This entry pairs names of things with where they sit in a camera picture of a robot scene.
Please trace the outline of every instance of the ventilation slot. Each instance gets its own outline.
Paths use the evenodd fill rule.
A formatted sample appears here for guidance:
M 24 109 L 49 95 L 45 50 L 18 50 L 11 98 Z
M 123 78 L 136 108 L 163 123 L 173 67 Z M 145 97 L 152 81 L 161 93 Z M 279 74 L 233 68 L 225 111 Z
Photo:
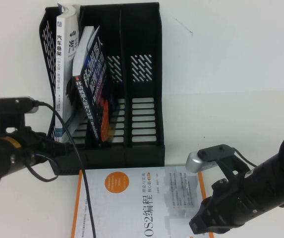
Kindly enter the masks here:
M 115 116 L 110 119 L 110 136 L 113 136 L 112 144 L 123 144 L 124 142 L 124 112 L 125 100 L 118 100 L 118 110 Z
M 111 74 L 111 78 L 115 83 L 122 83 L 122 67 L 119 56 L 108 56 L 108 65 Z
M 151 55 L 131 56 L 131 67 L 133 82 L 144 83 L 153 81 Z
M 132 100 L 132 109 L 132 142 L 156 142 L 154 99 L 134 98 Z

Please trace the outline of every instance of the book cover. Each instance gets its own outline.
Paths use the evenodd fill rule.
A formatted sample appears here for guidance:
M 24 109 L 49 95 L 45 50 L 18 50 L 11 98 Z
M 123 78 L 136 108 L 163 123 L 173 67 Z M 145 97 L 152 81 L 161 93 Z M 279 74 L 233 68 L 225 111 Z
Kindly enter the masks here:
M 213 238 L 194 235 L 189 221 L 206 197 L 201 173 L 184 166 L 87 170 L 97 237 Z M 72 238 L 91 238 L 82 174 Z
M 110 118 L 114 116 L 116 99 L 110 78 L 100 27 L 96 29 L 87 46 L 88 53 L 79 75 L 73 73 L 76 88 L 88 118 L 88 130 L 100 147 L 112 139 Z
M 85 118 L 84 110 L 70 96 L 72 64 L 78 41 L 79 29 L 76 9 L 60 5 L 62 14 L 57 17 L 56 31 L 56 110 L 73 133 Z M 58 118 L 55 119 L 55 139 L 67 142 L 68 137 Z

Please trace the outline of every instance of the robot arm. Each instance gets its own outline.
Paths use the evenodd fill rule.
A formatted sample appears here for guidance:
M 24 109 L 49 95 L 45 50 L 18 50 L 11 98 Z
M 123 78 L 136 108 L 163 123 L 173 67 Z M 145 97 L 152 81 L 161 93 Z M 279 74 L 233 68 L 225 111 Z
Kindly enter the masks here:
M 234 148 L 219 145 L 188 157 L 191 172 L 219 165 L 227 178 L 212 185 L 213 195 L 189 222 L 194 234 L 223 234 L 273 208 L 284 208 L 284 141 L 278 154 L 252 170 L 234 153 Z

